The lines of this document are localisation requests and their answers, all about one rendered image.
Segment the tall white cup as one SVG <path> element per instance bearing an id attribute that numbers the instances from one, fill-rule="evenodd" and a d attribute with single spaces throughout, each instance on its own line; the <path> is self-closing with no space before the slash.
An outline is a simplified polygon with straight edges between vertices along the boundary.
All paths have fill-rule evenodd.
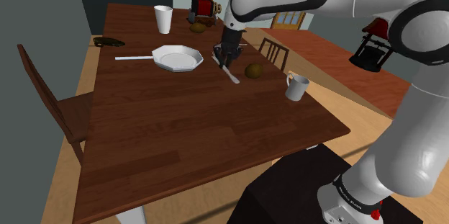
<path id="1" fill-rule="evenodd" d="M 154 6 L 154 10 L 159 33 L 168 34 L 171 29 L 173 9 L 169 6 L 157 5 Z"/>

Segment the wooden chair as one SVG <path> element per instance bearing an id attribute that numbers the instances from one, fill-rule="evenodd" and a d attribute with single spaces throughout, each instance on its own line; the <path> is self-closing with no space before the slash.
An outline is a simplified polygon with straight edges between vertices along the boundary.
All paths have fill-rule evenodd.
<path id="1" fill-rule="evenodd" d="M 262 53 L 262 49 L 264 48 L 266 43 L 269 44 L 266 58 L 272 63 L 275 63 L 280 52 L 284 51 L 284 56 L 283 56 L 283 60 L 282 60 L 281 67 L 280 67 L 281 71 L 284 71 L 285 67 L 286 67 L 286 62 L 287 62 L 287 59 L 289 56 L 289 49 L 282 45 L 279 45 L 278 43 L 276 43 L 272 40 L 269 40 L 267 37 L 264 37 L 262 40 L 262 43 L 260 44 L 260 46 L 258 48 L 259 53 Z"/>
<path id="2" fill-rule="evenodd" d="M 38 73 L 23 45 L 18 44 L 17 49 L 24 69 L 35 86 L 37 93 L 40 95 L 42 102 L 64 132 L 78 162 L 82 163 L 83 150 L 81 148 L 81 142 L 86 140 L 88 134 L 94 93 L 90 91 L 82 95 L 57 100 Z"/>

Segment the wooden framed door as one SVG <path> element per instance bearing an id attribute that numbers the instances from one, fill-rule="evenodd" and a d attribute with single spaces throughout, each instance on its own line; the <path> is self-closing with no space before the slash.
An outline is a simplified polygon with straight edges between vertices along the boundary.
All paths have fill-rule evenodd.
<path id="1" fill-rule="evenodd" d="M 288 5 L 277 12 L 271 23 L 271 29 L 299 30 L 305 18 L 305 12 L 298 5 Z"/>

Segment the white frying pan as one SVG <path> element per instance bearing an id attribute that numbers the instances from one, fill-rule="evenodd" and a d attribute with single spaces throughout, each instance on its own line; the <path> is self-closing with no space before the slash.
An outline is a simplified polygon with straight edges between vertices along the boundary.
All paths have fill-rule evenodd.
<path id="1" fill-rule="evenodd" d="M 198 50 L 185 45 L 163 45 L 152 51 L 152 55 L 118 56 L 116 61 L 153 60 L 155 65 L 170 72 L 189 72 L 197 68 L 204 58 Z"/>

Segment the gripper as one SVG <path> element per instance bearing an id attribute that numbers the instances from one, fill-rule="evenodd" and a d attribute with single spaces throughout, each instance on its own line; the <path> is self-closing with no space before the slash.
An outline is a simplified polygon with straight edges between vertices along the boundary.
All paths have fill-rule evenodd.
<path id="1" fill-rule="evenodd" d="M 234 59 L 241 53 L 239 44 L 241 41 L 243 30 L 232 30 L 224 27 L 220 45 L 214 46 L 214 57 L 218 60 L 219 65 L 222 65 L 221 51 L 224 58 L 224 66 L 230 68 Z"/>

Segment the wooden dining table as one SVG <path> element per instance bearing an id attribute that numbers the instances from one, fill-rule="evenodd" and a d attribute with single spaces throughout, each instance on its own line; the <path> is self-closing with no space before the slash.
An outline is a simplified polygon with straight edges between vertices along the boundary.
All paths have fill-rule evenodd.
<path id="1" fill-rule="evenodd" d="M 73 224 L 90 224 L 215 179 L 346 135 L 349 129 L 309 95 L 286 98 L 285 74 L 254 47 L 232 63 L 235 84 L 212 59 L 222 24 L 194 34 L 184 9 L 159 33 L 150 6 L 110 4 L 104 34 L 125 43 L 101 49 Z M 163 45 L 198 50 L 204 61 L 170 72 L 146 56 Z M 263 74 L 245 76 L 260 63 Z"/>

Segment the white mug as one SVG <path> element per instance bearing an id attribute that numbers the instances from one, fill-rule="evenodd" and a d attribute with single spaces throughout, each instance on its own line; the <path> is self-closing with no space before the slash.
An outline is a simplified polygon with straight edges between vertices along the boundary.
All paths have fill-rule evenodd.
<path id="1" fill-rule="evenodd" d="M 288 73 L 286 77 L 286 83 L 287 83 L 287 90 L 285 93 L 286 97 L 291 101 L 297 102 L 303 97 L 309 85 L 309 79 L 307 79 L 304 76 Z"/>

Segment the dark flat object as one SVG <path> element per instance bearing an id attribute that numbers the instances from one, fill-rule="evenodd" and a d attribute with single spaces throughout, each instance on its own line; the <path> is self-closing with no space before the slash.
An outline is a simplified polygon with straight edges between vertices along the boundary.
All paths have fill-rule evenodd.
<path id="1" fill-rule="evenodd" d="M 100 48 L 104 46 L 121 47 L 125 45 L 124 42 L 110 37 L 94 37 L 93 42 L 96 47 Z"/>

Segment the red and black appliance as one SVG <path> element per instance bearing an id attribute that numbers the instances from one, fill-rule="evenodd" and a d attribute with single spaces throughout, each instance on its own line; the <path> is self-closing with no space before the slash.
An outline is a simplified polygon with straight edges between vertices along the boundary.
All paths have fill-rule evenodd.
<path id="1" fill-rule="evenodd" d="M 217 15 L 222 11 L 222 5 L 212 0 L 191 0 L 191 8 L 187 20 L 211 27 L 217 23 Z"/>

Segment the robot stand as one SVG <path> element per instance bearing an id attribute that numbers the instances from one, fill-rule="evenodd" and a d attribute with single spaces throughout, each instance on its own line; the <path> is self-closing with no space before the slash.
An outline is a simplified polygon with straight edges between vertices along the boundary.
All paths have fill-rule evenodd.
<path id="1" fill-rule="evenodd" d="M 325 145 L 281 158 L 251 182 L 227 224 L 424 224 L 376 177 L 374 158 L 354 166 Z"/>

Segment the white spatula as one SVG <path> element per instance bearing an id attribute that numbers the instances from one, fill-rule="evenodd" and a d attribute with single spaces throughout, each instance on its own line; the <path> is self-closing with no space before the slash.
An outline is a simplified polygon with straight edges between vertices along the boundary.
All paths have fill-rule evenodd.
<path id="1" fill-rule="evenodd" d="M 215 55 L 212 55 L 212 59 L 219 65 L 219 60 L 217 59 L 217 57 Z M 240 81 L 238 80 L 237 77 L 233 76 L 229 69 L 226 66 L 222 66 L 221 69 L 229 76 L 229 78 L 231 79 L 231 81 L 235 84 L 240 83 Z"/>

